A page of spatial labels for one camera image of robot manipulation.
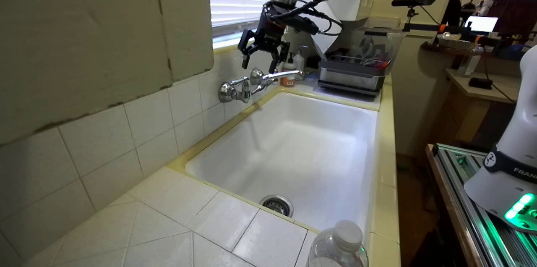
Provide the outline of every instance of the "tile countertop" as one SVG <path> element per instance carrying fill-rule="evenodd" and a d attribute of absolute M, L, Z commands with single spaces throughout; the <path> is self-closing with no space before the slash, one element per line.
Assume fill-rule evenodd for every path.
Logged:
<path fill-rule="evenodd" d="M 370 267 L 400 267 L 390 80 L 386 79 L 382 95 L 374 101 L 326 92 L 310 81 L 295 89 L 378 110 L 377 171 L 365 247 Z M 293 219 L 163 167 L 24 266 L 305 267 L 317 233 Z"/>

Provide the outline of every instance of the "monitor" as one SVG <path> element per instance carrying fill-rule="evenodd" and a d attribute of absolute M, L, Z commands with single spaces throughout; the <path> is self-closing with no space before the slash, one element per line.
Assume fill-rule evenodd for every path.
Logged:
<path fill-rule="evenodd" d="M 472 23 L 470 28 L 476 32 L 492 32 L 498 18 L 488 18 L 485 16 L 470 16 L 464 23 L 464 26 L 468 27 L 468 23 Z"/>

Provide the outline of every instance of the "tile backsplash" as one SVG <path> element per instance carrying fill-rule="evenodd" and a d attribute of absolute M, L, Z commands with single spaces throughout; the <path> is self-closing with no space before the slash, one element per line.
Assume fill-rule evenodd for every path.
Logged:
<path fill-rule="evenodd" d="M 238 50 L 214 60 L 169 89 L 0 148 L 0 265 L 28 260 L 269 93 L 217 98 L 223 81 L 267 73 L 270 54 L 247 70 Z"/>

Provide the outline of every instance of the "person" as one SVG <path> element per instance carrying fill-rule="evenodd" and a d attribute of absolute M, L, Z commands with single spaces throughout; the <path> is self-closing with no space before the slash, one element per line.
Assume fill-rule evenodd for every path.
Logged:
<path fill-rule="evenodd" d="M 446 12 L 443 14 L 441 24 L 448 26 L 458 26 L 461 17 L 461 1 L 449 0 L 446 7 Z"/>

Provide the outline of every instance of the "green light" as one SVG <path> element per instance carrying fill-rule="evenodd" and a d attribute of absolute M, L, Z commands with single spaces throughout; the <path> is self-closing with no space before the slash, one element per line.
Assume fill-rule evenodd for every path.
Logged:
<path fill-rule="evenodd" d="M 513 210 L 516 212 L 519 212 L 520 210 L 522 210 L 522 208 L 524 208 L 524 204 L 520 202 L 517 202 L 515 205 L 513 205 Z"/>
<path fill-rule="evenodd" d="M 533 199 L 533 194 L 527 193 L 522 198 L 520 198 L 520 202 L 522 204 L 528 204 Z"/>
<path fill-rule="evenodd" d="M 516 211 L 509 209 L 509 211 L 505 214 L 505 217 L 510 220 L 516 216 Z"/>

